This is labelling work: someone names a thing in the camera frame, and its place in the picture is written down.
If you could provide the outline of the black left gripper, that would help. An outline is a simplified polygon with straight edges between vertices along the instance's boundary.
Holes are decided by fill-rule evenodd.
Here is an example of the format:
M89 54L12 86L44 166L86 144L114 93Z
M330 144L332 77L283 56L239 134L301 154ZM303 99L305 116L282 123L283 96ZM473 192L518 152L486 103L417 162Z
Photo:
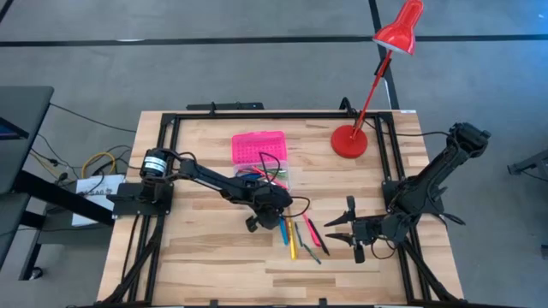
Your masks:
M250 216L246 221L247 230L255 232L260 225L269 230L278 224L285 208L293 203L293 199L282 187L264 187L252 194L252 202L248 205L255 216Z

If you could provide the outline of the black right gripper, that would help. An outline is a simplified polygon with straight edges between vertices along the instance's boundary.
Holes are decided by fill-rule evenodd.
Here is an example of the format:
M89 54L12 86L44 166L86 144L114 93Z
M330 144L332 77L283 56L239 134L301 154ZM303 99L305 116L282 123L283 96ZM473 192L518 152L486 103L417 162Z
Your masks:
M354 261L357 264L365 262L364 246L373 244L380 236L380 225L383 216L362 216L358 217L355 211L355 200L353 196L347 196L348 210L344 211L341 216L331 222L327 222L325 227L350 223L351 234L349 233L333 233L327 234L326 237L335 240L340 240L353 247Z

